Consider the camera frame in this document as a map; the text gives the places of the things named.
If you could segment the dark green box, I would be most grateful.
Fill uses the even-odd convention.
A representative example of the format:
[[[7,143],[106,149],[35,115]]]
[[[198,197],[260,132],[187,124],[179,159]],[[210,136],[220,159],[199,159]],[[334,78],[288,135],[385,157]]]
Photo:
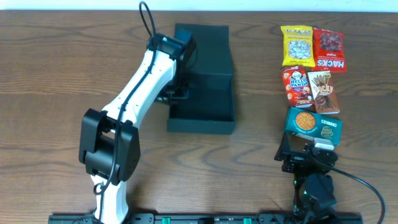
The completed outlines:
[[[197,46],[180,71],[188,82],[188,98],[170,105],[167,131],[232,134],[236,113],[229,27],[176,24],[175,32],[180,30],[191,32]]]

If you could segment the teal Chunkies cookie box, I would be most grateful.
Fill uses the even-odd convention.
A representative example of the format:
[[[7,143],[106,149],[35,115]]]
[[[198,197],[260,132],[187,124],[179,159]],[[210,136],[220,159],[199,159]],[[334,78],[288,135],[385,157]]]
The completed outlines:
[[[285,120],[284,132],[308,140],[327,139],[334,146],[338,146],[342,129],[343,122],[341,120],[290,107]]]

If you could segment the red Hello Panda box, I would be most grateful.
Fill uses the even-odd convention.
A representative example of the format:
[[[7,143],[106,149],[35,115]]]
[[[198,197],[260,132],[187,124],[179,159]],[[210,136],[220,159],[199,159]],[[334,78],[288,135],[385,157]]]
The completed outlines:
[[[305,68],[301,65],[289,66],[283,68],[281,74],[289,105],[296,108],[311,107],[314,100]]]

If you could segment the brown Pocky box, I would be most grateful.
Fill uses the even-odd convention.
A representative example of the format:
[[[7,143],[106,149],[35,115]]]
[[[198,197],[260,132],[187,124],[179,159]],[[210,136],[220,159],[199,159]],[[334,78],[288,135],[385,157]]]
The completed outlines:
[[[308,72],[307,75],[316,113],[339,113],[340,107],[330,71]]]

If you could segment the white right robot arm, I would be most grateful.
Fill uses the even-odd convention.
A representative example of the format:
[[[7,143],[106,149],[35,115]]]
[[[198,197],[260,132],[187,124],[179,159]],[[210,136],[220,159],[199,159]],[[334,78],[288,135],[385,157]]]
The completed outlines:
[[[282,135],[274,159],[282,162],[282,172],[294,175],[293,214],[303,223],[326,223],[333,218],[336,198],[328,173],[338,160],[334,148],[328,139]]]

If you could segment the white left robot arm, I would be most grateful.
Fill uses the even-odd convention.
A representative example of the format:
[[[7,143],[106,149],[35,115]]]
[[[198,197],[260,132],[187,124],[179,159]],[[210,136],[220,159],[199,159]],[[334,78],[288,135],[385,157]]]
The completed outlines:
[[[140,67],[120,94],[101,111],[89,109],[84,114],[78,159],[95,185],[93,223],[126,221],[126,182],[141,156],[139,127],[154,102],[188,98],[188,82],[178,73],[195,47],[187,30],[173,37],[154,34]]]

